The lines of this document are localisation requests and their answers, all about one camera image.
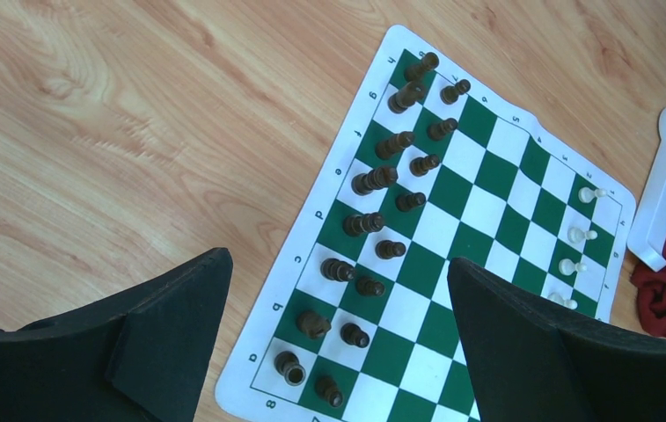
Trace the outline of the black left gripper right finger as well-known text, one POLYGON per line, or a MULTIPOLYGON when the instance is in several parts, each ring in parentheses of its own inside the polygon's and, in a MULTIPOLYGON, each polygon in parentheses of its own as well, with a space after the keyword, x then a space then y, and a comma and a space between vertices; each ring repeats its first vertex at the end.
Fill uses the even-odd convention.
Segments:
POLYGON ((666 339, 604 323, 467 258, 448 286, 484 421, 666 421, 666 339))

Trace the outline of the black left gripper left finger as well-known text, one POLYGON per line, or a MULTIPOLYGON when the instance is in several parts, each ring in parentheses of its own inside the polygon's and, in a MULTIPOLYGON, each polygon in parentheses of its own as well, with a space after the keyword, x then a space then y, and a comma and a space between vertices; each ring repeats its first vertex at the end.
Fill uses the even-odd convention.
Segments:
POLYGON ((213 248, 117 294, 0 330, 0 421, 191 421, 233 262, 213 248))

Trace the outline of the green white chess board mat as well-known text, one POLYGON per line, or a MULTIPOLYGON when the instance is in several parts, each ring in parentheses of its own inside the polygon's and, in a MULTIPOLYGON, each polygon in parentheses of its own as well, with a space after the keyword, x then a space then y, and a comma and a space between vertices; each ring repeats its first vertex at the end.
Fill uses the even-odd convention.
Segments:
POLYGON ((402 113, 389 100, 406 71, 434 48, 402 25, 387 30, 215 388, 218 405, 249 421, 477 421, 478 405, 451 310, 447 274, 467 257, 535 295, 578 302, 608 322, 636 209, 632 193, 445 55, 422 78, 426 94, 402 113), (385 189, 358 195, 352 179, 397 169, 385 189), (578 191, 603 188, 582 203, 578 191), (375 233, 348 236, 349 215, 379 212, 375 233), (570 227, 597 239, 571 244, 570 227), (320 272, 351 264, 350 282, 320 272), (564 276, 563 258, 587 270, 564 276), (305 337, 305 310, 328 318, 305 337), (340 337, 359 325, 370 344, 340 337), (288 385, 274 367, 293 352, 306 370, 288 385), (344 395, 333 408, 314 384, 330 375, 344 395))

